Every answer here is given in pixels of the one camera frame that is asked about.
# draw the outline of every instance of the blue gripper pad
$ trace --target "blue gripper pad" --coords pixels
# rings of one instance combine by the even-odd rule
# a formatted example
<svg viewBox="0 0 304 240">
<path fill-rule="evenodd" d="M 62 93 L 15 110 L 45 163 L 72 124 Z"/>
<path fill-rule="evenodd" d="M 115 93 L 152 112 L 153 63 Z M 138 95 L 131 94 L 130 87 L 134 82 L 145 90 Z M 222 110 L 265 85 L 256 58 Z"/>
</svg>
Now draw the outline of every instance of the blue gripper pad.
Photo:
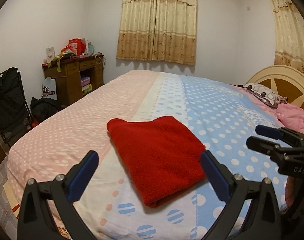
<svg viewBox="0 0 304 240">
<path fill-rule="evenodd" d="M 269 137 L 275 140 L 279 140 L 283 138 L 283 133 L 275 128 L 272 127 L 268 127 L 268 126 L 264 126 L 259 124 L 256 128 L 255 128 L 255 132 L 259 135 L 265 136 L 265 137 Z"/>
<path fill-rule="evenodd" d="M 234 187 L 231 172 L 225 165 L 220 164 L 210 151 L 201 153 L 200 162 L 219 200 L 229 202 Z"/>
<path fill-rule="evenodd" d="M 99 166 L 99 155 L 95 151 L 89 151 L 83 160 L 74 165 L 68 172 L 68 200 L 70 203 L 79 201 L 86 186 L 89 184 L 96 168 Z"/>
</svg>

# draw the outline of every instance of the desk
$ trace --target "desk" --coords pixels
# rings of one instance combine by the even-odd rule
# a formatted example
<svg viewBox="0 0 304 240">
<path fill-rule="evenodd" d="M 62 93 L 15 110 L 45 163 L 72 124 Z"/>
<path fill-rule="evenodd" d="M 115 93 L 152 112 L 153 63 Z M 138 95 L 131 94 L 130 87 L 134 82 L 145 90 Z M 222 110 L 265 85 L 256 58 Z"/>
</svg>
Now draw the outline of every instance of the desk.
<svg viewBox="0 0 304 240">
<path fill-rule="evenodd" d="M 61 72 L 57 65 L 43 67 L 44 76 L 55 79 L 58 101 L 63 106 L 69 106 L 83 97 L 81 76 L 91 78 L 92 90 L 103 86 L 103 55 L 85 58 L 73 57 L 60 63 Z"/>
</svg>

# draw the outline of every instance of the red cloth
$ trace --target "red cloth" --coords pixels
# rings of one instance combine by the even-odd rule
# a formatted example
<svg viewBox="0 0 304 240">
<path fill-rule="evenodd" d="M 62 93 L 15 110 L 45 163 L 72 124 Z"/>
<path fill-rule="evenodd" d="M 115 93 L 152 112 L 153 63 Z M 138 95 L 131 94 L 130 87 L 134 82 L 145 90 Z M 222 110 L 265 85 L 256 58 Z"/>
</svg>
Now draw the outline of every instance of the red cloth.
<svg viewBox="0 0 304 240">
<path fill-rule="evenodd" d="M 174 117 L 112 119 L 107 129 L 146 206 L 156 208 L 205 178 L 200 165 L 205 146 Z"/>
</svg>

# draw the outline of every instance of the window curtain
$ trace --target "window curtain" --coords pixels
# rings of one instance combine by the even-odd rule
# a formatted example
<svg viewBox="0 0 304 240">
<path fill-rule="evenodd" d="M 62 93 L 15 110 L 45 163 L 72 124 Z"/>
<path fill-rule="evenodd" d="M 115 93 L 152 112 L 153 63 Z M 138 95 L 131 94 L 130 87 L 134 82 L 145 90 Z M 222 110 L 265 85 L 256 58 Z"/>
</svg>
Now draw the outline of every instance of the window curtain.
<svg viewBox="0 0 304 240">
<path fill-rule="evenodd" d="M 304 19 L 291 0 L 270 0 L 276 27 L 274 64 L 294 67 L 304 74 Z"/>
<path fill-rule="evenodd" d="M 195 65 L 196 0 L 123 0 L 117 59 Z"/>
</svg>

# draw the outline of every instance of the patterned pillow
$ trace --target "patterned pillow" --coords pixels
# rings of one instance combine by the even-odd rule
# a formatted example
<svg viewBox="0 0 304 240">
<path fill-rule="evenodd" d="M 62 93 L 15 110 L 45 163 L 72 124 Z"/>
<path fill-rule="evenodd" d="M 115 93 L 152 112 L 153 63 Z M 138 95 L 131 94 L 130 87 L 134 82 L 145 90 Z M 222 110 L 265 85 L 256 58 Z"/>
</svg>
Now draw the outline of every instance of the patterned pillow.
<svg viewBox="0 0 304 240">
<path fill-rule="evenodd" d="M 248 83 L 244 87 L 267 106 L 277 108 L 279 104 L 287 103 L 288 99 L 286 97 L 274 93 L 271 89 L 261 84 Z"/>
</svg>

